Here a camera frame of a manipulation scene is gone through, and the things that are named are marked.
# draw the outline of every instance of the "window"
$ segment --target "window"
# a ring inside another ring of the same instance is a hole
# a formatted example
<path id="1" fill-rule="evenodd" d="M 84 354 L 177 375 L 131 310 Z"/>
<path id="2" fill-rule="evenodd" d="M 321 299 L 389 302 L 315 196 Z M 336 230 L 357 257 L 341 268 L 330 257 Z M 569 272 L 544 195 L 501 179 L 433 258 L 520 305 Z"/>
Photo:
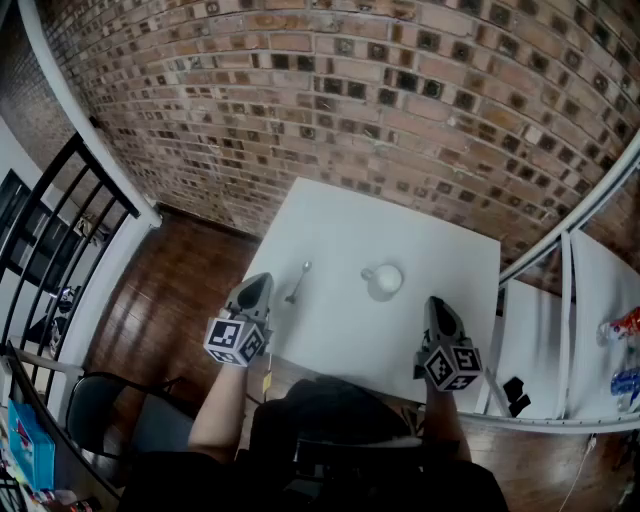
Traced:
<path id="1" fill-rule="evenodd" d="M 0 185 L 0 247 L 4 244 L 9 230 L 20 213 L 20 209 L 29 197 L 31 191 L 22 182 L 18 175 L 9 171 L 7 177 Z M 21 274 L 24 265 L 27 264 L 38 236 L 42 233 L 51 211 L 42 203 L 36 206 L 29 217 L 20 238 L 11 254 L 9 270 Z M 35 286 L 39 286 L 44 273 L 51 262 L 58 244 L 62 241 L 67 225 L 59 218 L 54 219 L 46 236 L 42 240 L 38 252 L 31 262 L 29 272 L 25 279 Z M 60 279 L 64 274 L 67 264 L 73 256 L 80 237 L 72 232 L 56 258 L 56 262 L 49 271 L 44 290 L 49 293 L 57 293 Z"/>

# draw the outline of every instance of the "brick wall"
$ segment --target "brick wall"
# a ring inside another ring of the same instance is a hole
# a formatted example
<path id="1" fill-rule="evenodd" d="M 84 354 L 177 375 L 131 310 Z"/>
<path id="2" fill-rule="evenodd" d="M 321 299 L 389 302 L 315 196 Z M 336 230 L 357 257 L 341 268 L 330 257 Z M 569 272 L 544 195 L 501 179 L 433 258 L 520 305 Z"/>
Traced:
<path id="1" fill-rule="evenodd" d="M 63 73 L 139 186 L 258 235 L 305 176 L 498 239 L 506 266 L 581 201 L 640 125 L 631 1 L 41 7 Z M 59 111 L 44 86 L 37 112 L 33 99 L 6 100 L 39 73 L 19 39 L 0 41 L 21 50 L 1 58 L 0 113 L 47 160 L 40 141 L 56 145 L 68 121 L 34 122 Z M 636 188 L 634 177 L 587 231 L 638 268 Z M 552 255 L 529 280 L 557 287 L 558 270 Z"/>

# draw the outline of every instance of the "black shirt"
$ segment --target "black shirt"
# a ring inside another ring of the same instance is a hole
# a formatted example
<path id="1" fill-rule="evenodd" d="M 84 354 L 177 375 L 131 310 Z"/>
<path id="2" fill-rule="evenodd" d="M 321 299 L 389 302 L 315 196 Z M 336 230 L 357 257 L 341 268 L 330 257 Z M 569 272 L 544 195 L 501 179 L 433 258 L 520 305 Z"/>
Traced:
<path id="1" fill-rule="evenodd" d="M 399 416 L 363 390 L 334 379 L 301 381 L 285 399 L 258 407 L 250 449 L 234 464 L 221 465 L 202 453 L 141 456 L 118 510 L 209 510 L 220 505 L 267 504 L 507 510 L 489 471 L 452 460 L 442 450 L 429 452 L 432 455 L 417 465 L 367 462 L 355 468 L 353 463 L 323 466 L 297 457 L 302 438 L 343 445 L 406 435 L 408 429 Z M 314 474 L 314 467 L 322 469 L 320 478 L 308 477 Z"/>

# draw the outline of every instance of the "black railing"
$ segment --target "black railing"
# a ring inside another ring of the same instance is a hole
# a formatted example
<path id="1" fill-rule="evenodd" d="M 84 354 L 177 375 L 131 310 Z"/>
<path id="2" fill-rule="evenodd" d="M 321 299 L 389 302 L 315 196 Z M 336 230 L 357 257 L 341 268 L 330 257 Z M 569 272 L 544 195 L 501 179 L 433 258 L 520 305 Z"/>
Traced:
<path id="1" fill-rule="evenodd" d="M 32 327 L 31 323 L 33 322 L 33 317 L 36 313 L 36 309 L 40 302 L 40 297 L 42 295 L 42 292 L 45 291 L 45 283 L 47 283 L 50 273 L 52 272 L 52 270 L 56 268 L 56 266 L 58 267 L 62 266 L 64 268 L 64 271 L 62 272 L 62 277 L 59 279 L 55 290 L 53 290 L 53 293 L 50 294 L 52 298 L 47 308 L 46 318 L 44 319 L 44 323 L 42 324 L 43 328 L 41 329 L 41 334 L 39 335 L 37 355 L 42 355 L 42 352 L 44 351 L 45 346 L 49 343 L 49 338 L 52 332 L 54 317 L 58 310 L 58 306 L 61 303 L 63 293 L 65 292 L 65 290 L 67 290 L 67 287 L 69 285 L 69 280 L 71 279 L 74 271 L 76 270 L 76 267 L 78 266 L 78 263 L 80 262 L 80 259 L 82 258 L 82 255 L 84 254 L 87 246 L 89 245 L 93 237 L 98 232 L 98 229 L 103 224 L 106 216 L 111 211 L 113 205 L 116 202 L 118 202 L 123 207 L 124 213 L 120 216 L 115 226 L 111 229 L 108 229 L 109 234 L 106 240 L 103 241 L 102 247 L 98 255 L 96 256 L 95 260 L 93 261 L 87 275 L 85 276 L 83 283 L 79 287 L 75 288 L 74 290 L 71 309 L 66 316 L 66 321 L 64 322 L 64 327 L 62 328 L 62 332 L 60 334 L 59 340 L 57 341 L 55 350 L 53 350 L 51 353 L 51 357 L 56 361 L 58 360 L 65 338 L 69 331 L 69 326 L 71 325 L 73 316 L 77 311 L 78 304 L 82 299 L 82 296 L 87 287 L 87 284 L 91 280 L 91 277 L 93 276 L 93 273 L 98 267 L 100 260 L 104 256 L 105 251 L 109 247 L 109 244 L 113 241 L 115 234 L 117 233 L 119 228 L 122 226 L 127 216 L 131 215 L 134 218 L 138 218 L 140 216 L 140 212 L 133 206 L 131 201 L 122 193 L 122 191 L 116 186 L 113 180 L 106 174 L 106 172 L 104 171 L 100 163 L 95 159 L 95 157 L 84 145 L 84 141 L 82 140 L 82 137 L 80 137 L 80 135 L 76 133 L 64 145 L 60 153 L 56 155 L 56 157 L 53 159 L 49 167 L 47 167 L 47 170 L 42 174 L 42 177 L 40 178 L 36 186 L 33 188 L 31 193 L 29 194 L 29 197 L 26 199 L 26 201 L 24 201 L 24 203 L 20 207 L 20 211 L 17 214 L 15 221 L 11 226 L 11 229 L 9 230 L 9 233 L 5 239 L 5 242 L 2 248 L 0 249 L 0 280 L 2 280 L 2 277 L 4 276 L 5 271 L 11 265 L 11 258 L 12 258 L 14 249 L 16 248 L 16 245 L 25 236 L 26 225 L 29 219 L 31 218 L 31 215 L 34 213 L 35 209 L 39 206 L 40 201 L 44 196 L 49 185 L 53 183 L 53 180 L 61 171 L 63 166 L 74 155 L 77 155 L 80 157 L 80 159 L 82 159 L 82 161 L 84 162 L 84 166 L 78 172 L 78 175 L 75 177 L 75 179 L 69 186 L 68 190 L 64 191 L 63 196 L 60 198 L 57 205 L 51 212 L 51 215 L 47 219 L 40 234 L 37 236 L 37 239 L 35 240 L 34 245 L 31 247 L 31 253 L 27 258 L 26 263 L 24 263 L 22 267 L 20 279 L 15 289 L 13 299 L 11 301 L 11 306 L 9 307 L 9 312 L 5 320 L 4 330 L 2 332 L 2 338 L 0 339 L 0 347 L 2 347 L 2 349 L 4 349 L 4 347 L 7 344 L 7 339 L 9 337 L 9 329 L 11 326 L 11 320 L 15 313 L 16 306 L 18 304 L 18 300 L 20 298 L 20 293 L 23 289 L 24 282 L 27 276 L 29 275 L 29 270 L 34 262 L 34 259 L 39 252 L 38 250 L 40 249 L 43 241 L 45 240 L 47 233 L 50 231 L 51 226 L 55 224 L 54 221 L 58 218 L 58 214 L 62 210 L 62 207 L 64 206 L 66 201 L 70 198 L 72 192 L 76 189 L 76 187 L 78 186 L 82 178 L 84 178 L 88 172 L 93 173 L 93 175 L 97 178 L 97 185 L 93 188 L 89 196 L 85 199 L 84 203 L 80 206 L 73 220 L 69 222 L 69 224 L 66 226 L 61 240 L 58 242 L 55 250 L 53 251 L 53 254 L 51 255 L 50 261 L 48 262 L 46 270 L 44 271 L 44 275 L 42 276 L 38 284 L 37 292 L 31 304 L 29 314 L 27 316 L 27 320 L 24 325 L 22 340 L 20 342 L 20 349 L 24 349 L 27 343 L 27 334 Z M 77 236 L 77 235 L 74 235 L 74 233 L 77 233 L 76 226 L 78 225 L 78 222 L 83 218 L 83 215 L 87 212 L 92 201 L 95 199 L 95 197 L 98 195 L 98 193 L 101 190 L 108 191 L 111 194 L 111 199 L 108 201 L 107 205 L 102 209 L 102 211 L 99 212 L 95 217 L 95 221 L 92 224 L 91 231 L 88 234 L 86 233 L 81 234 L 80 242 L 77 245 L 75 251 L 73 252 L 73 255 L 71 256 L 71 258 L 69 258 L 68 261 L 59 261 L 61 259 L 60 258 L 61 254 L 64 254 L 63 248 L 65 247 L 65 244 L 67 244 L 70 241 L 70 238 L 72 237 L 72 235 Z M 18 207 L 18 204 L 13 204 L 13 206 L 11 207 L 16 208 Z M 31 380 L 34 383 L 36 381 L 37 371 L 38 371 L 38 367 L 34 366 L 33 372 L 31 375 Z M 47 403 L 49 399 L 49 394 L 51 392 L 51 385 L 53 383 L 53 375 L 54 375 L 53 372 L 50 372 L 49 379 L 47 382 L 46 392 L 45 392 L 45 403 Z"/>
<path id="2" fill-rule="evenodd" d="M 2 510 L 10 510 L 12 512 L 27 512 L 27 504 L 24 501 L 20 484 L 13 478 L 6 469 L 0 469 L 0 507 Z"/>

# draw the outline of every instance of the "cable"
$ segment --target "cable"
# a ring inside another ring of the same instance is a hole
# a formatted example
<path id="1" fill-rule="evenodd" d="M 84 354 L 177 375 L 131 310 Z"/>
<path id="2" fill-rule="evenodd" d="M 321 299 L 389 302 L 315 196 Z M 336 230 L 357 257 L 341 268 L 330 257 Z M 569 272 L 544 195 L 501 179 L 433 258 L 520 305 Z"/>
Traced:
<path id="1" fill-rule="evenodd" d="M 596 435 L 591 434 L 591 437 L 589 438 L 589 442 L 587 443 L 587 449 L 584 451 L 584 455 L 582 456 L 582 462 L 580 462 L 580 467 L 578 468 L 578 473 L 576 474 L 576 478 L 573 481 L 573 484 L 571 485 L 571 489 L 569 489 L 569 494 L 567 494 L 567 497 L 562 502 L 562 505 L 560 506 L 560 509 L 558 510 L 558 512 L 562 512 L 562 509 L 564 509 L 564 506 L 567 504 L 567 501 L 569 500 L 569 497 L 571 496 L 573 489 L 578 483 L 578 478 L 580 478 L 580 473 L 582 473 L 582 467 L 584 466 L 584 461 L 587 460 L 587 455 L 589 455 L 595 447 L 596 447 Z"/>
<path id="2" fill-rule="evenodd" d="M 247 398 L 252 401 L 254 404 L 262 405 L 262 402 L 259 402 L 255 398 L 253 398 L 249 393 L 247 393 Z"/>

